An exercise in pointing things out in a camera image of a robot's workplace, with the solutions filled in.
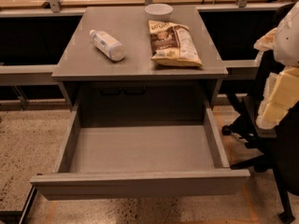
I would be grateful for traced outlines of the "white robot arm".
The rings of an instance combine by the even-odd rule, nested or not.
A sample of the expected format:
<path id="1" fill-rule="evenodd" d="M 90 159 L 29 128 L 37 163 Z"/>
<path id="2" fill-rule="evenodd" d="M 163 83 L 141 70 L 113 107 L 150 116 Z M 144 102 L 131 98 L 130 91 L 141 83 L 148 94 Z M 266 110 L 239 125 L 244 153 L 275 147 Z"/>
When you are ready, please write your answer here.
<path id="1" fill-rule="evenodd" d="M 274 60 L 284 65 L 281 72 L 270 73 L 266 79 L 256 118 L 259 128 L 273 129 L 299 102 L 299 2 L 254 48 L 273 50 Z"/>

